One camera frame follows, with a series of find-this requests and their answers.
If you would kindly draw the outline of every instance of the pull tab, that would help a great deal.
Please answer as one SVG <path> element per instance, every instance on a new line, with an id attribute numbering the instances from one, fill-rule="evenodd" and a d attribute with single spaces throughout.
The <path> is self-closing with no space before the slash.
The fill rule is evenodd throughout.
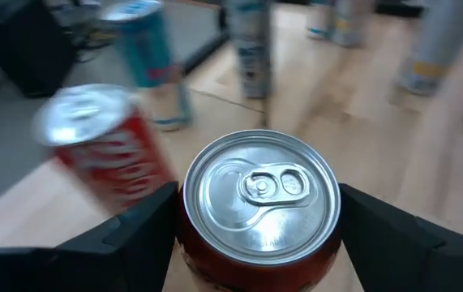
<path id="1" fill-rule="evenodd" d="M 310 192 L 309 178 L 304 169 L 294 163 L 273 164 L 245 173 L 239 181 L 240 194 L 256 205 L 298 202 Z"/>

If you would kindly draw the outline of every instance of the can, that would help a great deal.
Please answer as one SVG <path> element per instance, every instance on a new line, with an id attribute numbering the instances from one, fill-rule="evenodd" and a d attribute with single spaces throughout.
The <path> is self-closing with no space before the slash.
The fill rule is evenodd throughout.
<path id="1" fill-rule="evenodd" d="M 200 291 L 308 291 L 332 266 L 341 197 L 325 160 L 276 131 L 239 131 L 191 163 L 178 241 Z"/>
<path id="2" fill-rule="evenodd" d="M 328 39 L 334 29 L 334 1 L 311 0 L 307 16 L 307 35 L 316 39 Z"/>
<path id="3" fill-rule="evenodd" d="M 344 47 L 362 45 L 373 5 L 372 0 L 336 0 L 332 41 Z"/>
<path id="4" fill-rule="evenodd" d="M 463 48 L 463 0 L 430 3 L 398 83 L 413 94 L 436 92 Z"/>
<path id="5" fill-rule="evenodd" d="M 36 139 L 111 213 L 173 180 L 131 95 L 112 84 L 63 88 L 33 121 Z"/>
<path id="6" fill-rule="evenodd" d="M 117 2 L 98 16 L 116 34 L 115 45 L 128 70 L 151 101 L 152 118 L 161 130 L 191 122 L 186 85 L 174 61 L 166 33 L 163 3 L 153 0 Z"/>
<path id="7" fill-rule="evenodd" d="M 227 0 L 225 5 L 242 94 L 267 98 L 272 93 L 271 0 Z"/>

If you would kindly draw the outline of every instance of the black speaker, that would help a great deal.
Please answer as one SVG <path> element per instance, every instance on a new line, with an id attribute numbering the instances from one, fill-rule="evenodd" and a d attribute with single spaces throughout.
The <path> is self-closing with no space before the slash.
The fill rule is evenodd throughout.
<path id="1" fill-rule="evenodd" d="M 0 4 L 0 68 L 26 97 L 53 95 L 75 60 L 70 38 L 42 1 Z"/>

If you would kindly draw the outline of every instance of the red soda can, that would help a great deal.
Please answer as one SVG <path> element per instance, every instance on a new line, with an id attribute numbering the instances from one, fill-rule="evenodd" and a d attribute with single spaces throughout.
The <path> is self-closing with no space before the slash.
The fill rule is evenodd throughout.
<path id="1" fill-rule="evenodd" d="M 36 139 L 112 213 L 173 180 L 132 93 L 112 84 L 64 88 L 34 120 Z"/>

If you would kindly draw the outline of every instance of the can top rim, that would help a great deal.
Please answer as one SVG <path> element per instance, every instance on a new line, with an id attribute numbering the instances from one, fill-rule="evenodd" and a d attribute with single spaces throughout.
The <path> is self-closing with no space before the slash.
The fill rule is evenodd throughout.
<path id="1" fill-rule="evenodd" d="M 135 11 L 128 10 L 129 5 L 145 3 L 148 4 L 148 6 L 146 6 L 145 9 L 142 9 L 141 11 L 137 11 L 139 8 L 136 8 Z M 102 9 L 98 13 L 97 18 L 100 21 L 123 24 L 159 11 L 162 6 L 163 4 L 156 0 L 127 0 L 124 2 L 114 3 Z"/>
<path id="2" fill-rule="evenodd" d="M 204 185 L 202 181 L 205 179 L 204 175 L 207 175 L 205 172 L 210 163 L 213 163 L 215 157 L 225 152 L 226 149 L 230 149 L 237 145 L 243 146 L 248 142 L 253 144 L 259 142 L 275 143 L 285 149 L 301 149 L 298 155 L 301 154 L 302 157 L 308 157 L 309 164 L 311 164 L 313 168 L 315 167 L 313 170 L 319 171 L 320 177 L 317 183 L 319 184 L 319 189 L 323 191 L 318 191 L 319 194 L 316 193 L 316 195 L 321 195 L 324 198 L 324 205 L 326 205 L 323 207 L 323 209 L 326 209 L 324 211 L 323 220 L 315 222 L 317 224 L 315 232 L 311 233 L 308 238 L 304 238 L 301 242 L 298 242 L 298 245 L 294 248 L 281 250 L 280 252 L 257 252 L 234 247 L 231 243 L 221 240 L 221 238 L 215 234 L 215 229 L 213 229 L 211 225 L 212 223 L 208 223 L 207 211 L 200 207 L 200 202 L 206 200 L 206 195 L 201 195 L 199 190 L 201 185 L 203 185 L 203 190 L 208 189 L 208 186 Z M 183 188 L 182 195 L 186 214 L 191 224 L 206 243 L 217 252 L 233 261 L 260 266 L 288 264 L 298 261 L 319 250 L 335 230 L 341 210 L 339 185 L 325 160 L 311 146 L 305 144 L 301 140 L 270 130 L 238 131 L 224 135 L 210 143 L 191 163 L 186 173 L 185 187 Z"/>
<path id="3" fill-rule="evenodd" d="M 107 91 L 115 92 L 116 95 L 104 94 Z M 53 97 L 51 97 L 35 114 L 32 120 L 32 132 L 38 143 L 49 147 L 60 147 L 66 145 L 82 144 L 86 141 L 100 137 L 114 129 L 131 112 L 133 102 L 130 98 L 132 91 L 129 88 L 114 84 L 83 84 L 69 88 L 61 88 Z M 109 117 L 104 118 L 96 124 L 98 128 L 92 130 L 88 135 L 76 137 L 72 140 L 54 140 L 49 132 L 55 127 L 62 125 L 61 117 L 56 115 L 56 108 L 63 103 L 73 101 L 76 96 L 83 96 L 96 101 L 102 101 L 104 98 L 112 99 L 113 105 L 117 105 L 120 111 L 114 111 Z M 66 124 L 64 128 L 74 128 L 74 125 Z"/>

